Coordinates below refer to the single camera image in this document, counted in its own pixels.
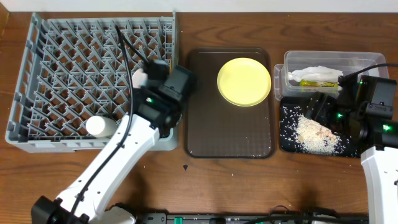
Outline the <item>green orange snack wrapper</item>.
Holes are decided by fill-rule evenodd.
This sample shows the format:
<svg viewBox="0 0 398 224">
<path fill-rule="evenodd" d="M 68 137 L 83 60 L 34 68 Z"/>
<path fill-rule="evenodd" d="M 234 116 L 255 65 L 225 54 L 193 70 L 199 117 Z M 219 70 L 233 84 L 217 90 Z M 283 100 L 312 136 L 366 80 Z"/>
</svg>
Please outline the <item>green orange snack wrapper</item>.
<svg viewBox="0 0 398 224">
<path fill-rule="evenodd" d="M 323 81 L 301 80 L 299 85 L 300 86 L 320 87 L 320 88 L 338 88 L 337 83 L 323 82 Z"/>
</svg>

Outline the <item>white napkin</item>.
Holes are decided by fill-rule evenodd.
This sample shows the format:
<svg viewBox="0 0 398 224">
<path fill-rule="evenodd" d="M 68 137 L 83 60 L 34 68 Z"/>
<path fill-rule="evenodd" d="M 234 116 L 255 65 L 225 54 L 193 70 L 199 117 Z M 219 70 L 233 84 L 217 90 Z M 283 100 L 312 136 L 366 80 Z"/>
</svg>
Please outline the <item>white napkin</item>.
<svg viewBox="0 0 398 224">
<path fill-rule="evenodd" d="M 307 67 L 301 70 L 288 72 L 288 79 L 296 82 L 306 80 L 336 83 L 341 76 L 343 76 L 342 71 L 323 66 Z"/>
</svg>

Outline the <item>yellow plate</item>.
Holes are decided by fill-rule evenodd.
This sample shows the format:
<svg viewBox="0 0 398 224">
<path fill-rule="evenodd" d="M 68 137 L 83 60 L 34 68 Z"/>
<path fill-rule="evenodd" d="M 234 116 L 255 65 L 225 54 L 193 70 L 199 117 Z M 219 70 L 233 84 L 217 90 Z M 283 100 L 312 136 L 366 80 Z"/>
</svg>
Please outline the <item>yellow plate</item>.
<svg viewBox="0 0 398 224">
<path fill-rule="evenodd" d="M 219 70 L 217 87 L 229 103 L 255 106 L 264 101 L 271 91 L 271 76 L 257 60 L 241 57 L 226 62 Z"/>
</svg>

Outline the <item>white paper cup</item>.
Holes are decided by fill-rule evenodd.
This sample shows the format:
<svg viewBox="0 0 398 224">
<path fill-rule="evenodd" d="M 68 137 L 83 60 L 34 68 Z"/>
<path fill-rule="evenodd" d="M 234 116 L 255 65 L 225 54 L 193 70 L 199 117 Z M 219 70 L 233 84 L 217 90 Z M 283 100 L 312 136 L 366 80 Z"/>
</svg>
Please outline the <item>white paper cup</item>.
<svg viewBox="0 0 398 224">
<path fill-rule="evenodd" d="M 103 116 L 92 116 L 86 121 L 86 130 L 95 138 L 109 138 L 117 130 L 117 123 Z"/>
</svg>

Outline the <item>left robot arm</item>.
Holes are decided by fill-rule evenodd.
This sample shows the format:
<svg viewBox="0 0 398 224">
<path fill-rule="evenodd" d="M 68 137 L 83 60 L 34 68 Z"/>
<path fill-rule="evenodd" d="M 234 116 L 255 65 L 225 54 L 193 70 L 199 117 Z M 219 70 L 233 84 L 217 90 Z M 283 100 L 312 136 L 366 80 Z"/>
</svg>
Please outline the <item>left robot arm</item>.
<svg viewBox="0 0 398 224">
<path fill-rule="evenodd" d="M 194 89 L 195 75 L 177 65 L 171 75 L 152 81 L 136 71 L 129 76 L 134 111 L 126 114 L 93 162 L 55 200 L 41 196 L 31 209 L 32 223 L 136 223 L 110 199 L 138 160 L 178 125 Z"/>
</svg>

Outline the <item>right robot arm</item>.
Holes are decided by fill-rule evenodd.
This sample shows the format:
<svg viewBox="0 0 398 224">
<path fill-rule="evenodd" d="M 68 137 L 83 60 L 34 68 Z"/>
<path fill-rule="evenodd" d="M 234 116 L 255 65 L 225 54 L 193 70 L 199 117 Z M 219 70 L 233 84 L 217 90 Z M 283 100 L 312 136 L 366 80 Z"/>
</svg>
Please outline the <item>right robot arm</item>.
<svg viewBox="0 0 398 224">
<path fill-rule="evenodd" d="M 304 115 L 350 138 L 366 178 L 370 223 L 397 223 L 397 122 L 395 80 L 363 76 L 350 105 L 325 93 L 314 93 Z"/>
</svg>

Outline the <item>clear plastic bin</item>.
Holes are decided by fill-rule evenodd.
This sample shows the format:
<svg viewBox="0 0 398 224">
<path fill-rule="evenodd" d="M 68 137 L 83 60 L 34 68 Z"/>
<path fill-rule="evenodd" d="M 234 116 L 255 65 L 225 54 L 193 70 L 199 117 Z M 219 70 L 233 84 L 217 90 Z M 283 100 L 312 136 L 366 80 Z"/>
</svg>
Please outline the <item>clear plastic bin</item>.
<svg viewBox="0 0 398 224">
<path fill-rule="evenodd" d="M 274 66 L 274 95 L 280 101 L 285 96 L 308 97 L 319 91 L 334 98 L 339 95 L 337 87 L 300 86 L 289 74 L 310 67 L 326 67 L 339 70 L 344 76 L 371 65 L 385 63 L 381 53 L 291 50 L 285 53 L 283 64 Z"/>
</svg>

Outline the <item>dark brown serving tray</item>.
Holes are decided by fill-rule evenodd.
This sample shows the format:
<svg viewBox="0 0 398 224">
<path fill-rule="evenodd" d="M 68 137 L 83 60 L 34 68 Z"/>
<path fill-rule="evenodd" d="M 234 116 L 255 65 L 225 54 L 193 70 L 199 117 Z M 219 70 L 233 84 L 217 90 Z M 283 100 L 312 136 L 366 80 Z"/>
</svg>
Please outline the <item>dark brown serving tray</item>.
<svg viewBox="0 0 398 224">
<path fill-rule="evenodd" d="M 262 48 L 208 47 L 192 50 L 186 67 L 197 86 L 184 114 L 184 150 L 200 159 L 267 159 L 276 150 L 274 100 L 240 107 L 227 102 L 218 90 L 220 68 L 229 60 L 247 57 L 270 67 Z"/>
</svg>

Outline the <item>grey dish rack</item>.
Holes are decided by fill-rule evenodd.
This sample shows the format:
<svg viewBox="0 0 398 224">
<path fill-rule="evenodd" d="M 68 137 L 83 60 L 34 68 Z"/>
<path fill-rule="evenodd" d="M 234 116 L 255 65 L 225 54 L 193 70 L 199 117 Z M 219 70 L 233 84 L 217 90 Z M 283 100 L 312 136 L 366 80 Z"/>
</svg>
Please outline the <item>grey dish rack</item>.
<svg viewBox="0 0 398 224">
<path fill-rule="evenodd" d="M 131 70 L 147 59 L 178 63 L 177 16 L 43 19 L 29 24 L 6 142 L 29 153 L 101 149 L 86 130 L 100 115 L 120 122 Z"/>
</svg>

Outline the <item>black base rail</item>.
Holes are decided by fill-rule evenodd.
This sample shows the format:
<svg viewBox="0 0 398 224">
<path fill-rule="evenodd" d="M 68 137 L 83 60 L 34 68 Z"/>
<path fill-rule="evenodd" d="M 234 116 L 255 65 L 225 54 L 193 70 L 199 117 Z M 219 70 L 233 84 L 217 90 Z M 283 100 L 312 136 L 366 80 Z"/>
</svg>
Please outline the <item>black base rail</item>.
<svg viewBox="0 0 398 224">
<path fill-rule="evenodd" d="M 293 220 L 292 215 L 273 214 L 271 216 L 247 215 L 168 215 L 165 213 L 147 213 L 137 219 L 141 224 L 241 224 L 250 221 L 258 223 L 325 223 L 319 221 Z"/>
</svg>

